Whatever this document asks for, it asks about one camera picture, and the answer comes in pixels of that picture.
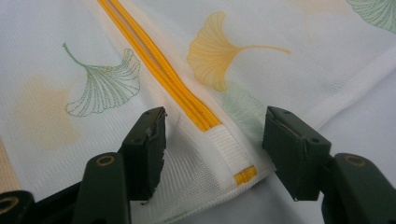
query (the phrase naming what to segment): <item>ginkgo leaf pattern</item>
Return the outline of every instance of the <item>ginkgo leaf pattern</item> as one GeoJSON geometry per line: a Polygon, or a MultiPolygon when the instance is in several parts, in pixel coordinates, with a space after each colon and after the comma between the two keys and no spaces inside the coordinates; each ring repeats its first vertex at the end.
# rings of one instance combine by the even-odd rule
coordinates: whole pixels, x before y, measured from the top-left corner
{"type": "Polygon", "coordinates": [[[140,62],[131,49],[124,51],[122,62],[117,66],[87,65],[79,62],[64,48],[74,62],[85,68],[87,83],[81,97],[66,106],[68,114],[86,117],[91,113],[102,113],[106,109],[124,105],[140,90],[140,62]]]}
{"type": "Polygon", "coordinates": [[[255,142],[262,140],[266,107],[249,91],[231,82],[230,89],[223,94],[222,107],[248,137],[255,142]]]}
{"type": "Polygon", "coordinates": [[[237,47],[232,44],[222,30],[224,12],[215,12],[205,21],[204,27],[191,42],[187,61],[194,71],[195,79],[216,91],[228,89],[225,74],[233,58],[243,49],[275,49],[288,54],[287,49],[272,46],[252,45],[237,47]]]}
{"type": "Polygon", "coordinates": [[[347,0],[368,23],[396,34],[395,0],[347,0]]]}
{"type": "Polygon", "coordinates": [[[64,111],[69,89],[55,90],[44,77],[32,76],[16,101],[14,116],[22,126],[22,138],[43,149],[66,147],[80,133],[64,111]]]}
{"type": "Polygon", "coordinates": [[[347,15],[349,10],[345,0],[289,0],[299,7],[306,15],[331,12],[347,15]]]}

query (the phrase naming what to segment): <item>orange stripe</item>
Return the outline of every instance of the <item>orange stripe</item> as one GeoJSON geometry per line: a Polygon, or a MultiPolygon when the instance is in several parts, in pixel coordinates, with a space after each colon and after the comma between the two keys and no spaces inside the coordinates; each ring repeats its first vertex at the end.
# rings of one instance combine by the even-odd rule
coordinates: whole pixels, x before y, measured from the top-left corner
{"type": "Polygon", "coordinates": [[[245,170],[236,174],[233,178],[236,181],[236,185],[239,186],[241,184],[247,183],[250,181],[251,178],[257,175],[256,167],[249,166],[245,170]]]}
{"type": "Polygon", "coordinates": [[[106,0],[98,2],[136,50],[151,74],[201,131],[205,132],[221,124],[213,112],[184,86],[161,51],[118,1],[110,0],[112,6],[106,0]]]}

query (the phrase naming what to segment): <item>black clamp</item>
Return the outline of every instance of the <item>black clamp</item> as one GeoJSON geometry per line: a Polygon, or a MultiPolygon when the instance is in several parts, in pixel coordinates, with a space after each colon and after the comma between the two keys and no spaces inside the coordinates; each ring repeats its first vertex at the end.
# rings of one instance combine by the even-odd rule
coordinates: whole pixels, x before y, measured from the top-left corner
{"type": "Polygon", "coordinates": [[[90,159],[80,183],[35,203],[30,192],[0,194],[0,223],[131,223],[129,201],[147,201],[160,182],[165,109],[146,111],[118,153],[90,159]]]}
{"type": "Polygon", "coordinates": [[[324,194],[325,223],[396,223],[396,190],[369,160],[330,156],[331,143],[291,112],[268,106],[262,147],[294,201],[324,194]]]}

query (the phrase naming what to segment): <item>yellow ginkgo leaf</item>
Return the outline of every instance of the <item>yellow ginkgo leaf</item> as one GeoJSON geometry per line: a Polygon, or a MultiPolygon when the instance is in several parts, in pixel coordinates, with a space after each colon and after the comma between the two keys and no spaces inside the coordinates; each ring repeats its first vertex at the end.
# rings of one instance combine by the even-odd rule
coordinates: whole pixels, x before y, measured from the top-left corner
{"type": "Polygon", "coordinates": [[[228,86],[225,73],[235,55],[243,49],[276,49],[290,54],[289,50],[271,46],[235,46],[223,33],[224,19],[225,14],[221,11],[210,15],[190,45],[187,61],[194,71],[195,79],[201,84],[212,87],[216,91],[226,91],[228,86]]]}
{"type": "Polygon", "coordinates": [[[65,147],[76,142],[78,131],[64,110],[69,89],[57,91],[42,76],[32,77],[15,106],[15,117],[24,139],[43,149],[65,147]]]}
{"type": "Polygon", "coordinates": [[[345,0],[290,0],[305,14],[331,12],[347,15],[350,10],[345,0]]]}

